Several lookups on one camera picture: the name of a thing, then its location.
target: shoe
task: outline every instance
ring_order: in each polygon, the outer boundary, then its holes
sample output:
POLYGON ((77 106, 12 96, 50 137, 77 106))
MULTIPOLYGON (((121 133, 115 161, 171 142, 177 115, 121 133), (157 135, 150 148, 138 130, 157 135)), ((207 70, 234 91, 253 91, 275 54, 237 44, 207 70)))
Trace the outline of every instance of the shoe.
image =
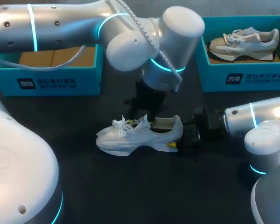
POLYGON ((122 120, 120 120, 120 121, 113 120, 112 126, 106 127, 106 128, 104 128, 104 129, 100 130, 100 131, 96 134, 96 136, 97 136, 97 137, 100 137, 100 136, 102 136, 102 135, 111 133, 111 132, 113 132, 114 130, 118 130, 118 128, 121 128, 122 123, 124 123, 124 124, 129 124, 129 125, 136 125, 136 124, 139 123, 139 120, 127 120, 127 121, 126 121, 125 118, 122 116, 122 120))
POLYGON ((104 130, 96 139, 97 146, 104 152, 116 156, 128 156, 141 146, 150 146, 157 151, 177 152, 167 144, 182 137, 183 125, 179 116, 173 118, 155 118, 152 125, 147 115, 130 125, 124 117, 113 121, 113 126, 104 130))
POLYGON ((215 56, 234 61, 240 56, 249 56, 258 60, 272 61, 279 44, 279 31, 259 32, 253 27, 234 30, 232 34, 217 38, 209 45, 215 56))

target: white cable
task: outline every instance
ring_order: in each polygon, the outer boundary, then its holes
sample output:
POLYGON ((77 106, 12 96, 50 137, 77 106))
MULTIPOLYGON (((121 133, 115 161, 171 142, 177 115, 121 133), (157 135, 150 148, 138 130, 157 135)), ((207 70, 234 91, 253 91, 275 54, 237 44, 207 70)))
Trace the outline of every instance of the white cable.
POLYGON ((171 64, 171 62, 169 61, 169 59, 167 58, 167 56, 164 54, 164 52, 162 52, 155 44, 154 44, 154 39, 152 37, 152 35, 142 26, 142 24, 139 22, 137 16, 132 12, 132 10, 129 8, 129 6, 127 6, 127 4, 122 1, 122 0, 115 0, 117 3, 119 3, 125 10, 127 13, 129 13, 129 15, 131 16, 131 18, 134 20, 134 22, 137 24, 137 26, 140 28, 140 32, 147 38, 147 40, 151 43, 151 45, 153 46, 153 48, 155 50, 157 50, 160 54, 160 56, 162 57, 162 59, 164 60, 164 62, 166 63, 166 65, 168 66, 168 68, 172 71, 173 75, 176 77, 177 81, 178 81, 178 85, 175 88, 175 91, 178 91, 180 84, 182 83, 182 77, 180 74, 178 74, 178 72, 175 70, 175 68, 173 67, 173 65, 171 64))
POLYGON ((82 46, 80 48, 80 50, 67 62, 57 65, 55 67, 30 67, 30 66, 26 66, 26 65, 22 65, 22 64, 17 64, 17 63, 12 63, 12 62, 8 62, 8 61, 4 61, 0 59, 0 63, 8 66, 8 67, 14 67, 14 68, 18 68, 18 69, 25 69, 25 70, 30 70, 30 71, 54 71, 54 70, 58 70, 61 68, 66 67, 67 65, 73 63, 83 52, 83 50, 86 48, 86 46, 82 46))

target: shoe box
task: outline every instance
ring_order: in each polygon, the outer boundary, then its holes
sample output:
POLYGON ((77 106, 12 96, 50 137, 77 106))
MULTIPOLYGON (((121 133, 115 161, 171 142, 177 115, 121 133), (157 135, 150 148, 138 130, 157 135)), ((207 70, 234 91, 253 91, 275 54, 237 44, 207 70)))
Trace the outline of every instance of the shoe box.
MULTIPOLYGON (((0 59, 31 67, 55 67, 70 60, 79 49, 0 54, 0 59)), ((94 45, 58 70, 29 71, 0 64, 0 91, 5 97, 99 95, 102 61, 103 49, 94 45)))
POLYGON ((240 57, 223 62, 208 51, 208 43, 233 30, 253 27, 258 31, 280 32, 280 16, 203 17, 205 32, 195 58, 204 92, 280 90, 280 43, 273 61, 240 57))

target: blue cardboard box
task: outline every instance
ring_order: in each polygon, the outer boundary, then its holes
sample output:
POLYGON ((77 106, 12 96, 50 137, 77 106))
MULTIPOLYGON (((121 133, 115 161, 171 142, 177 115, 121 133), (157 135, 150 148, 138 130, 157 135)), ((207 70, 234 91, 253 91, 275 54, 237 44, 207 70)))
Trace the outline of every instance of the blue cardboard box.
MULTIPOLYGON (((55 71, 29 71, 0 64, 0 90, 14 96, 97 96, 100 94, 103 49, 95 46, 92 67, 65 67, 55 71)), ((18 63, 21 54, 1 54, 0 59, 18 63)))
MULTIPOLYGON (((280 62, 211 64, 205 47, 223 34, 254 27, 259 31, 280 32, 280 16, 203 17, 205 32, 196 48, 195 58, 204 92, 280 90, 280 62)), ((280 59, 280 43, 277 48, 280 59)))

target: white shoelace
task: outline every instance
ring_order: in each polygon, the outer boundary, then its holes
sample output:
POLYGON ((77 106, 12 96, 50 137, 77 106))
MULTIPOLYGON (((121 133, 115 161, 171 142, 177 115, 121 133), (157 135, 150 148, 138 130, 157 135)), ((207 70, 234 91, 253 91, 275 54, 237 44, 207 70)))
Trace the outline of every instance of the white shoelace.
POLYGON ((122 120, 113 120, 112 122, 113 127, 118 128, 120 136, 123 138, 127 136, 127 133, 133 130, 133 127, 129 124, 129 120, 126 120, 122 116, 122 120))
POLYGON ((230 42, 236 42, 236 41, 243 42, 243 41, 246 41, 242 36, 237 35, 237 33, 239 31, 242 31, 242 30, 241 29, 236 29, 236 30, 234 30, 232 32, 232 34, 228 34, 228 35, 223 34, 225 42, 227 44, 229 44, 230 42))

